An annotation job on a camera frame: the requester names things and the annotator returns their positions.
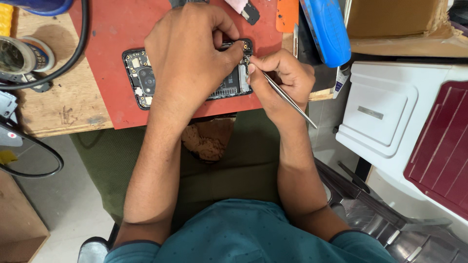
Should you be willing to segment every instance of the black cable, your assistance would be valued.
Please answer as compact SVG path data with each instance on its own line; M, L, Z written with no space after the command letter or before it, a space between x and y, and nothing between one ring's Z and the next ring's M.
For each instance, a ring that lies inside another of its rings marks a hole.
M42 85L46 82L49 82L65 72L67 72L77 61L80 59L81 54L85 50L86 42L88 41L88 32L89 32L89 2L88 0L81 0L81 7L82 7L82 20L81 20L81 34L80 40L78 41L78 45L76 47L75 53L73 53L70 60L68 60L61 68L57 71L51 73L50 75L45 76L40 80L35 80L28 83L23 84L13 84L13 85L1 85L0 89L2 90L15 90L15 89L23 89L23 88L32 88L35 86Z
M4 121L0 121L0 127L7 130L7 131L9 131L9 132L12 132L12 133L18 135L19 137L21 137L21 138L23 138L25 140L28 140L28 141L36 144L37 146L39 146L41 148L43 148L44 150L46 150L50 154L52 154L52 156L54 156L55 159L58 161L58 167L55 170L53 170L52 172L45 173L45 174L38 174L38 175L24 174L24 173L20 173L18 171L12 170L12 169L8 168L7 166L5 166L5 165L3 165L1 163L0 163L0 170L4 171L6 173L9 173L11 175L19 176L19 177L41 178L41 177L46 177L46 176L56 174L63 168L64 163L63 163L62 157L54 149L50 148L47 144L43 143L42 141L40 141L40 140L38 140L38 139L24 133L24 132L16 130L12 126L6 124Z

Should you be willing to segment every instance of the hand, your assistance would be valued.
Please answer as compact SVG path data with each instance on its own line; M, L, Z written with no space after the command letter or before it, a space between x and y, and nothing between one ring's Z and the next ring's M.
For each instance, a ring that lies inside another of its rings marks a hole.
M239 31L223 9L205 3L187 3L160 19L145 39L156 89L151 106L186 125L200 105L239 64L243 42L226 51L223 32L233 40Z
M273 80L305 111L315 83L314 68L299 62L286 49L262 58L250 58L247 82L257 94L268 118L280 132L289 127L304 125L304 118L276 93L260 70L275 71Z

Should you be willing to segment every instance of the tweezers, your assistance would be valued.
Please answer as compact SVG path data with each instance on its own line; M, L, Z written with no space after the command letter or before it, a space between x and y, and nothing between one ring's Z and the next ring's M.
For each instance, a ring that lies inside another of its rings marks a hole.
M250 63L249 57L247 57L245 54L244 54L244 58ZM293 99L291 99L291 97L286 92L284 92L283 89L278 84L276 84L276 82L274 82L263 70L262 72L265 75L265 78L267 79L268 83L276 91L276 93L278 93L280 97L282 97L286 102L289 103L289 105L291 105L294 109L296 109L296 111L300 113L302 117L308 123L310 123L310 125L312 125L315 129L317 129L317 125L315 125L315 123L313 123L313 121L309 119L309 117L299 108L296 102L294 102Z

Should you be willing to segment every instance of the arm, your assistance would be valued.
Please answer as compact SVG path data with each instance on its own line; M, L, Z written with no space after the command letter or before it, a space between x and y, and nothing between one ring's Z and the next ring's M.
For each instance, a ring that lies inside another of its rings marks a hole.
M146 37L156 91L116 245L133 240L162 244L170 236L182 131L242 58L242 41L224 52L216 50L223 32L231 39L239 38L236 26L221 8L189 3L169 11Z
M350 229L328 206L325 189L315 168L305 120L270 87L260 70L275 71L282 89L306 109L314 85L314 69L286 50L250 59L249 81L281 137L278 192L291 222L326 241Z

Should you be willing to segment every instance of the circuit board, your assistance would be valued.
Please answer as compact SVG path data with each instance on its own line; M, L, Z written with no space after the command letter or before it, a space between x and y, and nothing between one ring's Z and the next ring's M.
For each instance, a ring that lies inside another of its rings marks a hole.
M245 43L243 48L244 53L250 57L253 54L252 41L247 38L240 40ZM234 41L224 41L220 51L226 50L233 43ZM154 95L155 78L145 49L127 50L123 52L122 59L138 106L142 110L149 110ZM252 88L247 84L249 76L247 64L247 60L243 58L239 62L239 65L223 80L207 100L217 100L252 93Z

